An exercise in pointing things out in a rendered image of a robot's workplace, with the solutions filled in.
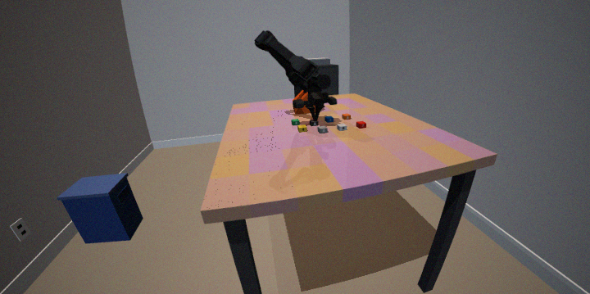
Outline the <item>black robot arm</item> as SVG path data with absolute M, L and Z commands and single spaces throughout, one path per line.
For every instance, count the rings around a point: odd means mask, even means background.
M 279 42 L 269 30 L 263 30 L 254 40 L 255 45 L 258 48 L 270 53 L 285 69 L 286 76 L 290 83 L 302 88 L 304 93 L 308 92 L 308 87 L 318 88 L 318 91 L 313 91 L 312 89 L 308 93 L 308 101 L 311 101 L 312 105 L 324 105 L 324 102 L 329 100 L 329 94 L 321 93 L 321 91 L 319 92 L 319 89 L 329 88 L 330 77 L 328 75 L 320 74 L 318 72 L 319 67 L 317 67 L 317 64 L 304 57 L 296 56 L 282 45 L 282 43 Z M 313 69 L 312 66 L 315 68 Z

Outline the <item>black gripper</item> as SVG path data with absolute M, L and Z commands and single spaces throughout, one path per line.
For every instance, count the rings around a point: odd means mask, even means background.
M 308 93 L 312 89 L 313 89 L 313 91 L 318 91 L 318 88 L 317 87 L 308 87 L 307 88 Z M 325 103 L 329 103 L 330 105 L 337 105 L 337 100 L 336 100 L 335 97 L 330 96 L 329 97 L 329 100 L 327 102 L 324 102 L 324 104 Z M 317 121 L 318 120 L 318 117 L 319 117 L 319 114 L 320 114 L 321 109 L 323 107 L 325 107 L 324 105 L 316 105 L 315 108 L 314 108 L 311 101 L 303 101 L 302 99 L 293 100 L 293 106 L 294 106 L 294 108 L 303 108 L 304 105 L 305 105 L 305 107 L 307 109 L 310 110 L 311 115 L 312 115 L 312 118 L 313 118 L 314 121 Z

